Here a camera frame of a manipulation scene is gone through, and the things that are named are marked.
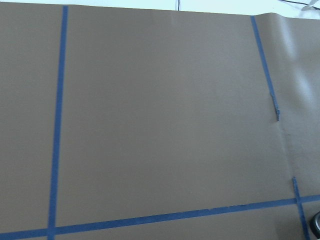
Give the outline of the brown paper table cover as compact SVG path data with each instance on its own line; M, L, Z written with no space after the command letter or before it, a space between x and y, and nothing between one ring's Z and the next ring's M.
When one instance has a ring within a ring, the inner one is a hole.
M3 240L313 240L320 23L0 5Z

